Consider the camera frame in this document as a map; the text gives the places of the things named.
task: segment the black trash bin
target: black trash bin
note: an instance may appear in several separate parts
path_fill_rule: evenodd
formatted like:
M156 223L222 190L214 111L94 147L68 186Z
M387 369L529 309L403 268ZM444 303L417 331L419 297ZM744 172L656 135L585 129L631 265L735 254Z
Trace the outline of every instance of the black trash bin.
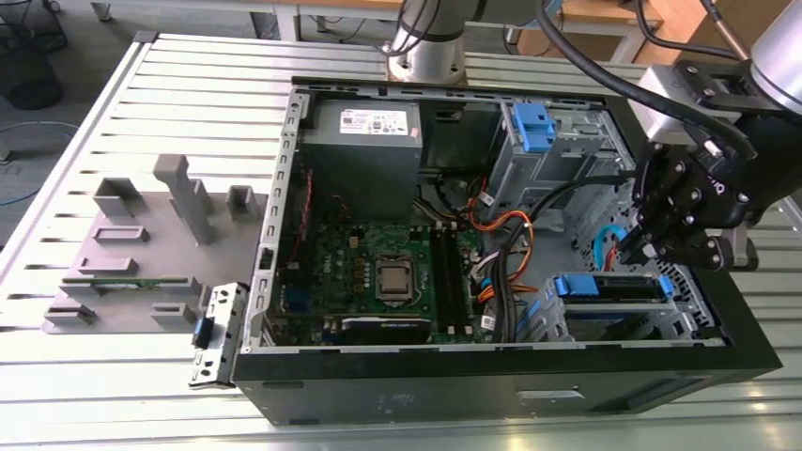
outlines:
M61 100L61 84L32 31L0 23L0 95L20 110L38 110Z
M0 23L21 25L33 32L33 43L41 52L66 46L66 35L54 12L61 9L53 0L0 0Z

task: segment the metal bracket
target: metal bracket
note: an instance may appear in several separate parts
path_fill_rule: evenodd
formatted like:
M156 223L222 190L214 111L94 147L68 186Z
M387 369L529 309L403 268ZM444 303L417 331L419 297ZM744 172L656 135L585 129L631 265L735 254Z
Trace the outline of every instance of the metal bracket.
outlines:
M192 335L192 389L234 387L230 378L246 299L248 288L238 283L212 289L205 317L197 321Z

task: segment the ram slot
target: ram slot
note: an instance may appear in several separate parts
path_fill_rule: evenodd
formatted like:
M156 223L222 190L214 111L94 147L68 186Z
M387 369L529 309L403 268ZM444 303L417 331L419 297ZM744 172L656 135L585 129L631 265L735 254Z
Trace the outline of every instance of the ram slot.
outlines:
M448 263L447 263L447 248L444 241L444 231L437 227L431 229L428 238L432 279L435 283L435 302L437 308L437 332L448 333L448 327L453 328L453 314L451 312L451 293L448 285Z
M467 305L464 305L463 258L460 246L456 243L456 229L451 226L443 232L445 246L445 269L448 273L448 301L451 303L451 321L456 335L464 335L467 323Z

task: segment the label sticker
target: label sticker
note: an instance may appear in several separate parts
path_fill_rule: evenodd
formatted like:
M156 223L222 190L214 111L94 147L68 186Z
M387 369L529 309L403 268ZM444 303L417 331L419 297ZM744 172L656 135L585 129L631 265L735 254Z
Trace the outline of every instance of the label sticker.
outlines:
M492 331L496 328L496 319L483 315L481 316L481 328Z
M479 200L483 201L483 203L491 207L492 203L496 201L496 199L492 197L492 195L489 195L488 193L485 193L484 191L481 191L477 195Z
M409 133L404 111L344 110L339 114L339 132L344 134L391 134L405 136Z

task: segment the cpu socket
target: cpu socket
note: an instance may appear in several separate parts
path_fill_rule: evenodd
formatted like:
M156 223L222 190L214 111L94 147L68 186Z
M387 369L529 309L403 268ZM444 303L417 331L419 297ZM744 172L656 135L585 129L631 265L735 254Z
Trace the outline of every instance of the cpu socket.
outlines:
M411 256L380 256L376 260L376 299L389 307L400 307L415 296Z

